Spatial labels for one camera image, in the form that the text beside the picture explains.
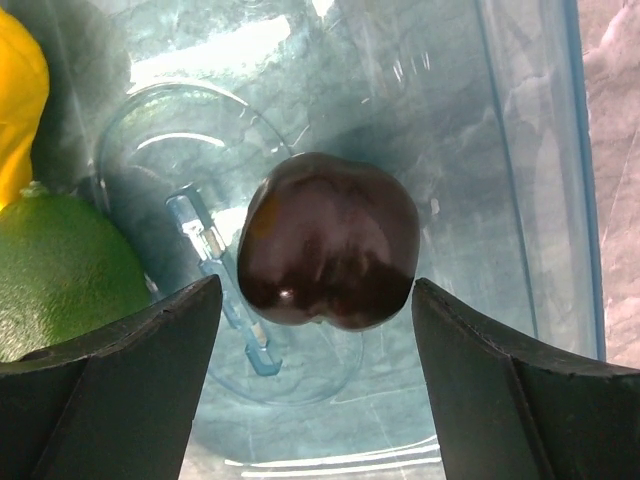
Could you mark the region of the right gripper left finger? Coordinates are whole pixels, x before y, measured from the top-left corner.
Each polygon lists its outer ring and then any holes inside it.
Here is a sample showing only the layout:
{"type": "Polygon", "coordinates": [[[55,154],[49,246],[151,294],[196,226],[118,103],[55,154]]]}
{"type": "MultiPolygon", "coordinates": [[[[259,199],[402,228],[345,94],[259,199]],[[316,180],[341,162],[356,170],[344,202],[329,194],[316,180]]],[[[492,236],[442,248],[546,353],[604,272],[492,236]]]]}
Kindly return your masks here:
{"type": "Polygon", "coordinates": [[[221,314],[209,276],[1,367],[5,479],[178,477],[221,314]]]}

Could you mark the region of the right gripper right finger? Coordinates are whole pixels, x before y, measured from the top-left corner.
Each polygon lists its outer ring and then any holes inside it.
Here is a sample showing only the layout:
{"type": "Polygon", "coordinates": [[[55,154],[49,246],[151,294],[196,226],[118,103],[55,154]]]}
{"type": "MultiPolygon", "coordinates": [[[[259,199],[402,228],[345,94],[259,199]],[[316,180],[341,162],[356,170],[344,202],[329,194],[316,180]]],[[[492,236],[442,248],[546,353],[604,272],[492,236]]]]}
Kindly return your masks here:
{"type": "Polygon", "coordinates": [[[635,479],[639,373],[506,326],[427,279],[412,319],[450,479],[635,479]]]}

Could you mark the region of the green lime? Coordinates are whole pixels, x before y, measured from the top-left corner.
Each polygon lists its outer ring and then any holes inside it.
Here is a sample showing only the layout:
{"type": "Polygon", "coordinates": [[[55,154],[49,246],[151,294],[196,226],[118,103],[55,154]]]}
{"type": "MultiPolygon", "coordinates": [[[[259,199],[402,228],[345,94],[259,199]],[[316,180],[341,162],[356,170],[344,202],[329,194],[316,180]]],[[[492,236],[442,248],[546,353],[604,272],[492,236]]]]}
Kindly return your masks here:
{"type": "Polygon", "coordinates": [[[76,338],[150,302],[133,248],[87,202],[33,182],[2,209],[2,361],[76,338]]]}

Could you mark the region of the dark brown plum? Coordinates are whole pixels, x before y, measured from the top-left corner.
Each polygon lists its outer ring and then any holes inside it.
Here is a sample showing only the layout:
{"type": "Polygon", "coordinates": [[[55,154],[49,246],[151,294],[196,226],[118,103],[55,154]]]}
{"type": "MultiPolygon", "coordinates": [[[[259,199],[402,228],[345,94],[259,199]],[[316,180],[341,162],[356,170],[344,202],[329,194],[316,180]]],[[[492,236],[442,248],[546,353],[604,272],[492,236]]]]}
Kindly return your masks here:
{"type": "Polygon", "coordinates": [[[239,289],[263,318],[346,331],[376,327],[406,303],[420,247],[406,188],[369,163],[297,154],[261,182],[237,255],[239,289]]]}

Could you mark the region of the yellow pear-shaped gourd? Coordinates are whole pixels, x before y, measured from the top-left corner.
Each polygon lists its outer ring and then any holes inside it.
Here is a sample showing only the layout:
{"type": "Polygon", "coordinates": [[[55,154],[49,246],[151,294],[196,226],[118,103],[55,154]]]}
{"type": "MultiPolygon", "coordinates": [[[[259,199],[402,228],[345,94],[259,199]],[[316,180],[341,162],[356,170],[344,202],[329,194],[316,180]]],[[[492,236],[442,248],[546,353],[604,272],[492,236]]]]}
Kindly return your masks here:
{"type": "Polygon", "coordinates": [[[1,12],[1,206],[33,178],[31,149],[50,91],[43,51],[23,24],[1,12]]]}

